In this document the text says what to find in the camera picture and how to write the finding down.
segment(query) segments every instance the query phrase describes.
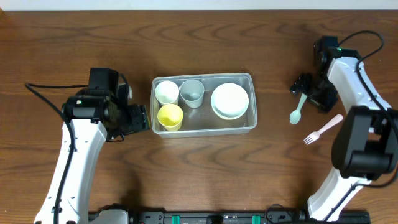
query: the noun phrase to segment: white bowl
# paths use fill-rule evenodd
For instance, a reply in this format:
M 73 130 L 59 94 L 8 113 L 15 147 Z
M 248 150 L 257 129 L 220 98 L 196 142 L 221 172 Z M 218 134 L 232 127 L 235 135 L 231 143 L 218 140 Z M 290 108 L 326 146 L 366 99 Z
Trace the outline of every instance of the white bowl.
M 240 118 L 248 106 L 248 93 L 234 83 L 220 85 L 211 96 L 211 108 L 217 116 L 226 120 Z

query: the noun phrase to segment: spoon handle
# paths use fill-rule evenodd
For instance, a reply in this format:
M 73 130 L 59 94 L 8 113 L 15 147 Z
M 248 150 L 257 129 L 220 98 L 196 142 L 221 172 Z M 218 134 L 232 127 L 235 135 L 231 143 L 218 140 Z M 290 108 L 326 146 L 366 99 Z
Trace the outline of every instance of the spoon handle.
M 301 94 L 301 98 L 300 98 L 300 102 L 298 103 L 298 107 L 297 107 L 297 111 L 300 111 L 301 110 L 301 107 L 303 107 L 303 104 L 304 104 L 304 102 L 305 102 L 305 100 L 307 99 L 307 96 L 306 96 L 306 94 L 304 94 L 304 93 L 302 93 Z

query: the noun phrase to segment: rectangular container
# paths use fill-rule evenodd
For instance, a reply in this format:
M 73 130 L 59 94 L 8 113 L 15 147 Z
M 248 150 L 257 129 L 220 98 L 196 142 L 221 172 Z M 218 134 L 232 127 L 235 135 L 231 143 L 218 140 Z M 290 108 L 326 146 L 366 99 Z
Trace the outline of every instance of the rectangular container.
M 173 81 L 178 87 L 187 80 L 199 80 L 205 86 L 203 104 L 195 109 L 179 99 L 184 117 L 182 126 L 178 131 L 167 131 L 157 120 L 157 112 L 162 106 L 155 97 L 156 86 L 166 80 Z M 235 83 L 244 88 L 249 96 L 249 106 L 242 117 L 227 121 L 218 117 L 211 108 L 211 95 L 213 91 L 224 83 Z M 192 136 L 214 136 L 221 134 L 244 134 L 248 133 L 257 125 L 256 96 L 251 76 L 248 73 L 225 73 L 209 75 L 182 75 L 174 77 L 158 77 L 152 82 L 152 94 L 150 98 L 150 113 L 152 118 L 152 130 L 163 138 L 181 138 Z

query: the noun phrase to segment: cup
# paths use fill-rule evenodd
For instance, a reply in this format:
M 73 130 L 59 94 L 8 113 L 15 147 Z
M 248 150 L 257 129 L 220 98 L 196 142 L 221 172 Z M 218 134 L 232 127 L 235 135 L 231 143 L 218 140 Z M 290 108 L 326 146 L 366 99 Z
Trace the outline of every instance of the cup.
M 191 108 L 198 108 L 203 103 L 205 87 L 201 81 L 187 80 L 180 86 L 180 95 Z
M 167 104 L 178 104 L 180 90 L 177 84 L 171 81 L 162 81 L 155 89 L 155 97 L 164 106 Z
M 184 113 L 174 104 L 167 104 L 157 112 L 159 123 L 168 131 L 178 131 L 181 128 Z

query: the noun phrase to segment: wooden surface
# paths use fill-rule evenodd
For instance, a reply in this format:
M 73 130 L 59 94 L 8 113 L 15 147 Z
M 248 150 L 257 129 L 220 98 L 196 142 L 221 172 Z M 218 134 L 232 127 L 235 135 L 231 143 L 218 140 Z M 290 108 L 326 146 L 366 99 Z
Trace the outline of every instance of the wooden surface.
M 289 114 L 299 98 L 288 91 L 301 72 L 314 72 L 312 45 L 321 35 L 357 30 L 384 34 L 384 49 L 366 60 L 382 97 L 398 107 L 396 11 L 104 11 L 5 12 L 0 18 L 0 223 L 32 223 L 49 189 L 62 122 L 24 88 L 88 83 L 91 67 L 126 74 L 134 102 L 149 107 L 155 77 L 248 72 L 258 125 L 237 136 L 162 139 L 152 131 L 105 144 L 90 210 L 111 203 L 166 210 L 264 210 L 301 207 L 331 169 L 340 125 L 303 143 L 334 115 L 306 103 L 298 125 Z M 364 55 L 378 41 L 347 41 Z M 40 90 L 61 106 L 75 90 Z M 367 209 L 373 223 L 397 220 L 398 184 L 364 189 L 348 208 Z

